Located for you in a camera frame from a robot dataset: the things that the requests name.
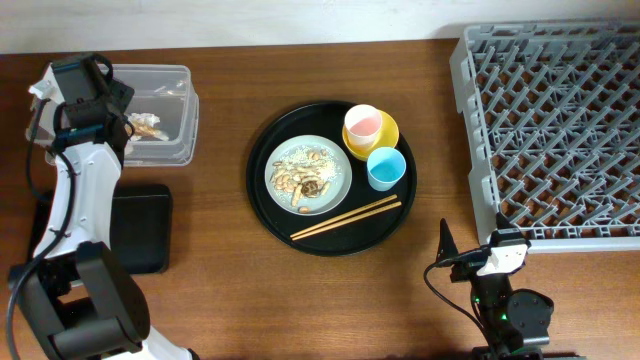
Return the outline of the white napkin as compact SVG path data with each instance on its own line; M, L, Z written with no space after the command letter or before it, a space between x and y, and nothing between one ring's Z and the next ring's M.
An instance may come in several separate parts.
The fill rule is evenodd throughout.
M149 141L162 141L160 139L156 139L156 138L151 138L151 137L144 137L141 138L138 141L132 141L131 140L131 136L134 133L134 124L145 124L148 126L151 126L155 129L159 129L158 125L160 124L161 120L160 117L152 114L152 113L130 113L127 114L127 124L126 124L126 130L127 130L127 135L129 137L129 141L125 147L125 154L126 155L130 155L134 152L134 146L133 143L134 142L139 142L139 141L143 141L143 142L149 142ZM167 135L166 132L162 131L165 134L165 141L166 142L169 140L169 136Z

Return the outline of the blue plastic cup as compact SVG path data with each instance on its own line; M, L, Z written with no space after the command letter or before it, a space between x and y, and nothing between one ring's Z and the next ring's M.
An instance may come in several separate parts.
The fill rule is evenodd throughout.
M376 191L391 189L404 176L406 169L404 156L392 147L377 148L366 161L368 183Z

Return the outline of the grey plate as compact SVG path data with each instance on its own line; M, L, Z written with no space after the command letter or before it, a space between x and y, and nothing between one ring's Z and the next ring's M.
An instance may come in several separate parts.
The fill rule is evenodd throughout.
M289 205L288 198L286 196L279 196L269 181L270 175L273 172L272 163L299 146L327 148L330 152L330 157L337 165L336 177L331 180L332 185L326 196L317 200L303 200L301 202L302 205L309 205L311 207L311 212L308 214L300 214L292 208ZM267 192L276 204L294 215L301 216L320 215L334 209L346 198L352 183L351 164L347 155L333 141L317 135L296 136L278 145L266 162L264 175Z

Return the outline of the peanut shells and rice scraps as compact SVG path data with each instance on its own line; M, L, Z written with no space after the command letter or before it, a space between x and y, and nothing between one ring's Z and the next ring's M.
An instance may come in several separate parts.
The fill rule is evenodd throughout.
M299 146L274 161L272 168L272 188L300 214L311 212L301 202L325 197L337 174L337 165L324 147Z

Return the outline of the gold chopstick wrapper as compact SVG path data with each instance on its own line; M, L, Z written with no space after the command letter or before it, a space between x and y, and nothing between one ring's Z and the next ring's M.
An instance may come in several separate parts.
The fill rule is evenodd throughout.
M134 133L131 136L131 140L132 141L138 141L141 138L144 137L151 137L151 138L156 138L156 139L160 139L162 141L165 141L165 134L159 130L159 129L155 129L151 126L145 125L145 124L134 124Z

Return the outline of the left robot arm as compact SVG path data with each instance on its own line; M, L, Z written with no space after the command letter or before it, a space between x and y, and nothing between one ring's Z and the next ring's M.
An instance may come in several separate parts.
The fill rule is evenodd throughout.
M21 312L50 359L185 359L197 354L156 330L145 296L110 246L112 201L135 134L134 90L98 53L48 64L33 96L28 141L39 130L56 165L48 223L31 259L9 270L6 341L19 352Z

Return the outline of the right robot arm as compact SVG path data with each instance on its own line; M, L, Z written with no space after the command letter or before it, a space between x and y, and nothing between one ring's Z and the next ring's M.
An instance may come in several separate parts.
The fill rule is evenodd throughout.
M487 345L473 348L472 359L543 359L554 302L539 292L512 288L509 277L525 265L530 241L504 215L498 213L496 223L487 244L460 252L442 219L436 260L425 271L448 268L451 282L471 285L470 312L438 290L433 293L480 330Z

